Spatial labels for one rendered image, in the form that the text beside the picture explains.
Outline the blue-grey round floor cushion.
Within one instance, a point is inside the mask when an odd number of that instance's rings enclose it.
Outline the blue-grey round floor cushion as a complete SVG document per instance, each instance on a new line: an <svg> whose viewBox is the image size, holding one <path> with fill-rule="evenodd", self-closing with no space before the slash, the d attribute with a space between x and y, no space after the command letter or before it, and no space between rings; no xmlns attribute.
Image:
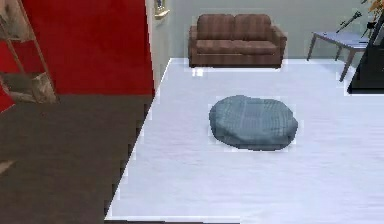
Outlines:
<svg viewBox="0 0 384 224"><path fill-rule="evenodd" d="M288 146L298 130L291 109L275 99L245 95L226 97L209 111L213 136L222 143L252 151L275 151Z"/></svg>

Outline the brown sofa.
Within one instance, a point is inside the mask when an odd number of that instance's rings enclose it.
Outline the brown sofa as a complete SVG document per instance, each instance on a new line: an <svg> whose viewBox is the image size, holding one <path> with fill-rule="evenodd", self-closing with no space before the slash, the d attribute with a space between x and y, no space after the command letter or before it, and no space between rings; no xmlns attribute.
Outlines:
<svg viewBox="0 0 384 224"><path fill-rule="evenodd" d="M189 66L278 69L286 43L266 14L202 14L189 29Z"/></svg>

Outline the wooden shelf unit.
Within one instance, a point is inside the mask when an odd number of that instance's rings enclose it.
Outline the wooden shelf unit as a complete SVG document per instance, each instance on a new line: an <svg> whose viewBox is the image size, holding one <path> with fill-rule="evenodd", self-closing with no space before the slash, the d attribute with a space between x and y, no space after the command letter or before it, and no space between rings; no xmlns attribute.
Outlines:
<svg viewBox="0 0 384 224"><path fill-rule="evenodd" d="M16 73L0 71L0 86L16 102L57 103L58 97L50 72L29 21L22 0L0 0L0 41L4 41L17 68ZM27 72L14 47L31 41L37 50L43 72Z"/></svg>

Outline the grey side table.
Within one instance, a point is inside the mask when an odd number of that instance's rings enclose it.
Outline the grey side table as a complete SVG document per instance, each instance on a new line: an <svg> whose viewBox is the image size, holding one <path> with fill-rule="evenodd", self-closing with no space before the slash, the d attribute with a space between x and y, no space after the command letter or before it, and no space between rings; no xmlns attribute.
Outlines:
<svg viewBox="0 0 384 224"><path fill-rule="evenodd" d="M358 52L364 52L369 42L368 38L360 37L356 33L351 32L313 32L310 47L308 50L306 60L309 60L312 56L312 52L317 39L321 39L327 43L334 44L337 47L334 60L337 61L343 49L348 50L348 55L345 59L343 71L340 75L339 81L342 82L348 72L349 67L353 62L354 56Z"/></svg>

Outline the black television stand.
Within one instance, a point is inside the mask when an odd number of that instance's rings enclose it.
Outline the black television stand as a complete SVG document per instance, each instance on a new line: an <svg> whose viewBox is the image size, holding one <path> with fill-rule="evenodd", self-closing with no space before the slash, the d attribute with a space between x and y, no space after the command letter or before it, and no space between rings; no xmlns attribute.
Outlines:
<svg viewBox="0 0 384 224"><path fill-rule="evenodd" d="M375 26L347 92L384 94L384 12Z"/></svg>

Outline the black desk lamp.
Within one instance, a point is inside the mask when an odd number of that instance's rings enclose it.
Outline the black desk lamp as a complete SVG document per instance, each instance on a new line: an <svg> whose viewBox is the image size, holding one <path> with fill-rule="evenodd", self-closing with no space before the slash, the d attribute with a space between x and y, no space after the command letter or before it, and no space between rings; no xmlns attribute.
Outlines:
<svg viewBox="0 0 384 224"><path fill-rule="evenodd" d="M356 20L357 18L359 18L361 16L362 16L362 13L360 11L356 11L354 13L354 15L349 20L343 21L340 23L340 28L336 31L336 33L339 33L341 30L346 28L350 23L352 23L354 20Z"/></svg>

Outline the orange house plant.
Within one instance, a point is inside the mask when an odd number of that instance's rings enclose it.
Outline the orange house plant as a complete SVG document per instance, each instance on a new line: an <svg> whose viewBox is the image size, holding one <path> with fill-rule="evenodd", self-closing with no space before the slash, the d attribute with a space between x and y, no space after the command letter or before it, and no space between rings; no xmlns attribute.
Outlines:
<svg viewBox="0 0 384 224"><path fill-rule="evenodd" d="M368 37L371 37L372 32L375 28L375 25L384 11L384 0L362 0L362 4L369 3L368 12L371 13L371 16L368 19L367 26L363 35L368 34Z"/></svg>

